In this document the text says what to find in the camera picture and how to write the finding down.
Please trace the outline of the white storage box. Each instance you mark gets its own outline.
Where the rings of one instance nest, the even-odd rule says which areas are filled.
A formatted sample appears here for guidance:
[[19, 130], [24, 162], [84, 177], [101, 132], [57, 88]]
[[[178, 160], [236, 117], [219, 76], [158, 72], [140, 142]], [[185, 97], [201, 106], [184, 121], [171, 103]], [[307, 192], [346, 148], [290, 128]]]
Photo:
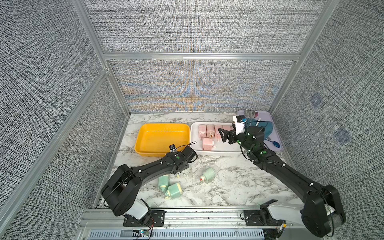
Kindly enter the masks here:
[[190, 142], [196, 142], [191, 145], [191, 148], [198, 155], [215, 155], [215, 156], [238, 156], [241, 154], [241, 150], [238, 144], [230, 145], [228, 142], [223, 143], [220, 139], [218, 140], [216, 137], [212, 139], [213, 147], [211, 150], [203, 149], [203, 138], [199, 136], [199, 126], [200, 125], [222, 125], [222, 126], [232, 126], [231, 123], [220, 123], [220, 122], [195, 122], [191, 125], [190, 131]]

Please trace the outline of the pink sharpener front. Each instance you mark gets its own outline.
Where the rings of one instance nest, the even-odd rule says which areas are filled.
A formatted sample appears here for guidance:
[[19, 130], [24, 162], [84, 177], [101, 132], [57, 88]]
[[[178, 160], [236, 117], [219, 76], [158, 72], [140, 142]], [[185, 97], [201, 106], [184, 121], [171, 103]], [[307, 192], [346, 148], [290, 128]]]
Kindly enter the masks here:
[[216, 148], [216, 144], [214, 139], [211, 138], [203, 138], [202, 139], [202, 149], [203, 151], [212, 151], [214, 148]]

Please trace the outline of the green sharpener front yellow cap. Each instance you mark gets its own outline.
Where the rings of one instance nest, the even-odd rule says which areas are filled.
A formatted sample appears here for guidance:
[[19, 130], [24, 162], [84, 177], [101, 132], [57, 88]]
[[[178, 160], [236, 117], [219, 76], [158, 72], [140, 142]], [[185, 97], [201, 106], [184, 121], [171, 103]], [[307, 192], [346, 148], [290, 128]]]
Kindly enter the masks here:
[[175, 199], [183, 194], [183, 190], [179, 183], [175, 183], [168, 187], [165, 192], [165, 199]]

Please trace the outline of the yellow storage box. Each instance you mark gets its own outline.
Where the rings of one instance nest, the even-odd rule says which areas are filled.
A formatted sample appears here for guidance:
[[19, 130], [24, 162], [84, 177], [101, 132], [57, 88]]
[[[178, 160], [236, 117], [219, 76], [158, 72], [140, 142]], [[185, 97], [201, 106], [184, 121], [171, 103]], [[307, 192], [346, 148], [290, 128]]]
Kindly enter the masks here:
[[190, 140], [190, 127], [177, 123], [151, 123], [141, 126], [135, 152], [142, 157], [163, 157], [174, 145], [178, 151], [185, 148]]

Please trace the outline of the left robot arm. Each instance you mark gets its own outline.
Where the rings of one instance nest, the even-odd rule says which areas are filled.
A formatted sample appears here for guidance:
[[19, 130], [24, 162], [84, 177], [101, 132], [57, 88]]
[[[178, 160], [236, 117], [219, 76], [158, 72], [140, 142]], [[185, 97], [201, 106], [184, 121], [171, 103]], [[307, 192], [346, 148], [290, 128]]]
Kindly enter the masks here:
[[116, 217], [138, 210], [134, 203], [143, 185], [164, 175], [181, 173], [197, 158], [197, 153], [186, 147], [143, 166], [121, 165], [102, 187], [101, 195]]

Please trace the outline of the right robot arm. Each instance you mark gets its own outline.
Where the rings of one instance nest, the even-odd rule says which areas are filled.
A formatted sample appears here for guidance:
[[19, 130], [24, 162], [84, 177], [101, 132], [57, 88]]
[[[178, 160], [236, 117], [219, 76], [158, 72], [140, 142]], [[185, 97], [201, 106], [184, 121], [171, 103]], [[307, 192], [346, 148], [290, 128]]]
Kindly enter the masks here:
[[318, 238], [333, 234], [347, 218], [338, 190], [323, 186], [283, 162], [274, 151], [264, 145], [264, 129], [250, 126], [244, 133], [218, 130], [223, 142], [238, 144], [247, 158], [259, 169], [273, 175], [302, 201], [302, 204], [280, 204], [275, 200], [260, 206], [264, 222], [284, 220], [303, 225]]

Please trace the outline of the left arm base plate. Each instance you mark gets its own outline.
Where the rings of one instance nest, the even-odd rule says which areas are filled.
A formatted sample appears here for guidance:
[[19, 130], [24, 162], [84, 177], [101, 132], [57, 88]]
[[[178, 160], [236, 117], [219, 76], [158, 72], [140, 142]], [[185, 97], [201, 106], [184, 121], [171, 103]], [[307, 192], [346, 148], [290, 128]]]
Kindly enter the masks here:
[[149, 210], [143, 218], [136, 219], [135, 217], [125, 214], [124, 227], [163, 227], [165, 221], [165, 211]]

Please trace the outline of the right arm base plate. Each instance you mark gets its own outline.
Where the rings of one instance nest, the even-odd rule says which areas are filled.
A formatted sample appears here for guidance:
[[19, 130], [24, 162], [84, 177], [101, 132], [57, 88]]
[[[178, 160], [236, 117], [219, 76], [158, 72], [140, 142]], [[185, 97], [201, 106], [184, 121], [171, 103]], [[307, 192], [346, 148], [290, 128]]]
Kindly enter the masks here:
[[261, 222], [261, 214], [260, 210], [244, 210], [242, 212], [242, 218], [246, 222], [246, 226], [248, 227], [256, 227], [263, 226], [264, 224]]

